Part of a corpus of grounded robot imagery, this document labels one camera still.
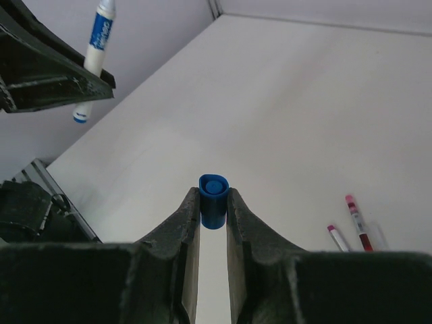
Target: whiteboard marker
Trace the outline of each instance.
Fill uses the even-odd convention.
[[[101,0],[96,9],[93,31],[87,46],[84,68],[96,76],[101,76],[102,64],[105,59],[105,49],[109,39],[109,33],[115,18],[115,0]],[[90,117],[93,102],[78,103],[74,110],[74,120],[77,123],[85,123]]]
[[[346,244],[345,239],[342,237],[336,227],[334,227],[334,225],[328,225],[327,229],[330,233],[331,238],[333,238],[333,241],[336,243],[336,246],[339,248],[339,251],[350,252],[348,244]]]
[[[351,196],[350,194],[345,196],[345,201],[350,210],[352,220],[354,221],[354,225],[356,226],[358,237],[362,242],[364,250],[367,252],[372,252],[373,248],[372,248],[371,241],[369,241],[369,237],[366,233],[366,227],[363,223],[360,213],[358,212],[353,196]]]

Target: white wall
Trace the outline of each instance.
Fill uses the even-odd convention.
[[[47,28],[85,54],[98,0],[24,2]],[[0,113],[0,180],[35,157],[58,157],[211,22],[207,0],[117,1],[104,64],[117,82],[115,99],[94,105],[85,126],[73,121],[71,105],[37,113]]]
[[[241,14],[432,33],[431,0],[220,0],[226,14]]]

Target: pink marker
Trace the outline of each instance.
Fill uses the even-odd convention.
[[[329,230],[331,238],[335,241],[339,251],[342,252],[350,252],[350,248],[345,242],[344,237],[339,233],[339,231],[334,227],[334,225],[328,225],[327,229]]]
[[[367,236],[366,227],[363,224],[360,213],[358,212],[357,206],[354,202],[354,197],[349,194],[345,196],[345,201],[346,204],[348,205],[348,208],[350,209],[352,220],[354,221],[354,225],[356,226],[358,237],[362,242],[364,250],[368,252],[372,252],[373,251],[372,244],[371,241],[369,241],[369,237]]]

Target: blue cap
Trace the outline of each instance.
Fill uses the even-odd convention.
[[[230,185],[217,174],[202,175],[199,184],[201,223],[210,230],[217,230],[225,224]]]
[[[77,117],[74,117],[74,121],[80,124],[85,124],[87,122],[85,119],[78,119]]]

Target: printed label on marker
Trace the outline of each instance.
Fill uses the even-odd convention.
[[[358,213],[353,213],[353,214],[351,214],[351,215],[352,215],[352,218],[354,219],[354,223],[356,224],[357,232],[358,232],[359,234],[364,233],[364,232],[365,232],[365,229],[363,228],[363,224],[362,224],[362,220],[361,220],[361,218],[360,218],[360,214],[358,214]]]
[[[90,45],[92,45],[96,49],[104,51],[109,38],[109,33],[111,32],[112,25],[113,20],[105,18],[99,13],[96,13],[92,36],[90,37]]]

